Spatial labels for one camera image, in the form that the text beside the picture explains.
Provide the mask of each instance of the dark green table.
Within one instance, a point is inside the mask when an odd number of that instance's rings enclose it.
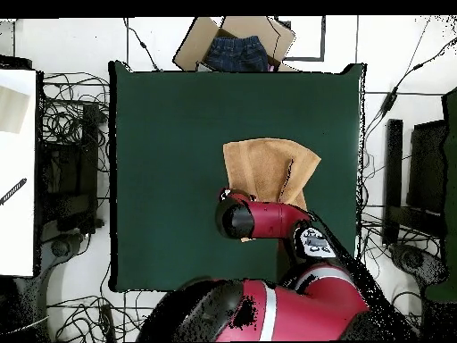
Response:
[[[224,239],[214,222],[228,184],[222,145],[250,138],[291,139],[320,156],[308,208],[353,252],[361,75],[359,64],[336,75],[110,63],[111,288],[173,290],[201,275],[277,279],[276,240]]]

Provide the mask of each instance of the brown towel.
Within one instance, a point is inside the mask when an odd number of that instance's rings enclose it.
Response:
[[[303,187],[320,162],[311,150],[286,139],[260,138],[227,143],[223,151],[230,188],[306,210]]]

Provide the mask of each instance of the denim fabric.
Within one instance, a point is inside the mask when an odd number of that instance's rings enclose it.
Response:
[[[215,71],[267,71],[267,52],[257,36],[248,38],[216,37],[204,60]]]

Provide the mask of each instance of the cardboard box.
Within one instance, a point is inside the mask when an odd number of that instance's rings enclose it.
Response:
[[[297,70],[293,67],[287,66],[286,64],[280,64],[278,68],[278,72],[300,72],[300,70]]]
[[[280,66],[295,39],[292,30],[267,16],[227,16],[220,28],[210,17],[196,17],[173,62],[183,71],[195,71],[197,63],[204,62],[214,38],[251,36],[259,37],[269,64],[275,67]]]

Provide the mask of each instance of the black cable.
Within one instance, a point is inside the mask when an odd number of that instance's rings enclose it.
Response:
[[[275,29],[275,27],[273,26],[273,24],[271,23],[271,20],[270,20],[270,17],[269,16],[265,16],[268,20],[268,22],[270,23],[270,26],[273,28],[273,30],[276,32],[276,34],[278,35],[278,37],[276,38],[276,45],[275,45],[275,50],[273,51],[273,59],[276,60],[275,58],[275,55],[276,55],[276,48],[278,47],[278,42],[279,42],[279,38],[281,37],[281,35],[279,34],[279,32]]]
[[[124,25],[125,25],[125,27],[127,28],[127,30],[133,31],[133,33],[135,34],[135,37],[137,37],[137,40],[138,40],[138,42],[139,42],[139,45],[140,45],[141,47],[143,47],[143,48],[146,50],[146,52],[147,52],[147,54],[148,54],[148,56],[149,56],[149,59],[151,60],[151,63],[153,64],[154,69],[155,69],[156,71],[159,71],[159,67],[157,67],[157,65],[155,64],[155,62],[154,62],[154,60],[153,60],[153,57],[151,56],[151,54],[149,53],[149,50],[147,49],[146,44],[139,38],[137,32],[136,32],[134,29],[132,29],[132,28],[127,24],[127,20],[126,20],[125,18],[122,18],[122,20],[124,21]]]
[[[403,296],[403,295],[412,295],[412,296],[417,297],[420,301],[422,301],[422,297],[419,294],[417,294],[416,292],[412,292],[410,290],[405,290],[404,292],[397,293],[394,297],[392,297],[392,301],[390,303],[393,305],[395,303],[395,300],[398,297]]]
[[[92,238],[92,234],[89,234],[89,238],[87,239],[87,246],[86,246],[86,249],[80,253],[77,253],[76,256],[78,255],[83,255],[88,249],[89,249],[89,245],[90,245],[90,239]]]
[[[427,26],[428,26],[428,23],[430,22],[432,16],[429,16],[428,17],[428,20],[425,24],[425,27],[424,27],[424,30],[422,30],[422,34],[420,34],[420,38],[419,38],[419,42],[418,44],[416,45],[416,48],[414,49],[414,53],[412,53],[412,57],[411,57],[411,60],[410,60],[410,64],[408,64],[408,68],[406,69],[406,71],[404,72],[404,74],[406,75],[406,72],[408,72],[408,70],[410,69],[411,65],[412,65],[412,61],[414,60],[414,56],[416,56],[416,53],[418,51],[418,48],[419,48],[419,45],[420,45],[420,41],[422,40],[422,37],[424,37],[424,34],[425,34],[425,30],[427,29]]]

